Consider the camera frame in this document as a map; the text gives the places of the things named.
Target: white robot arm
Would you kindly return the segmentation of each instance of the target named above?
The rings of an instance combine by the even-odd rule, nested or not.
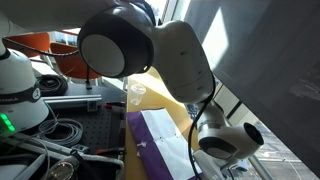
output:
[[[214,77],[187,23],[154,26],[143,9],[117,0],[0,0],[1,37],[74,27],[81,27],[81,56],[97,73],[118,78],[153,66],[177,101],[200,107],[208,102],[196,124],[206,153],[235,163],[263,145],[254,126],[229,127],[214,100],[208,100],[215,90]],[[6,52],[0,43],[0,56]]]

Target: green light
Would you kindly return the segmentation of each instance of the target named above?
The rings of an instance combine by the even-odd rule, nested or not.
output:
[[[0,117],[1,117],[2,121],[4,122],[4,124],[7,125],[9,131],[13,132],[16,130],[14,128],[14,126],[11,124],[11,121],[8,119],[7,115],[5,115],[4,113],[0,113]]]

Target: orange object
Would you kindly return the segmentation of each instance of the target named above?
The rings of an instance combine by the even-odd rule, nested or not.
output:
[[[50,48],[50,37],[49,37],[49,34],[46,32],[36,33],[36,34],[24,34],[24,35],[19,35],[19,36],[11,36],[11,37],[7,37],[7,39],[10,39],[10,40],[18,42],[20,44],[32,47],[32,48],[40,50],[40,51],[48,51]],[[3,41],[3,44],[7,48],[22,52],[23,54],[25,54],[29,58],[39,55],[36,52],[32,52],[32,51],[27,50],[19,45],[15,45],[15,44],[9,43],[7,41]]]
[[[70,46],[62,43],[52,42],[50,44],[52,53],[66,54],[77,50],[76,46]],[[71,57],[55,57],[57,66],[62,74],[71,78],[87,79],[87,64],[83,61],[80,54]],[[100,74],[89,69],[88,79],[97,79]]]

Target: purple folder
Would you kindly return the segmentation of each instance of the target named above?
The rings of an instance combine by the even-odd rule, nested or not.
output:
[[[194,179],[187,141],[166,109],[129,112],[127,119],[149,179]]]

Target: wire bundle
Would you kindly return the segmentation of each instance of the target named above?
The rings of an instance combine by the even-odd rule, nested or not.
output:
[[[53,133],[59,126],[66,127],[70,130],[67,137],[62,139],[51,139],[47,137],[47,134]],[[40,132],[46,131],[46,133],[41,133],[39,135],[41,139],[65,147],[76,145],[80,141],[83,132],[82,125],[79,122],[66,118],[61,118],[57,121],[55,119],[44,121],[40,124],[39,130]]]
[[[63,95],[68,89],[67,81],[57,75],[42,75],[37,77],[36,85],[40,88],[42,96]]]

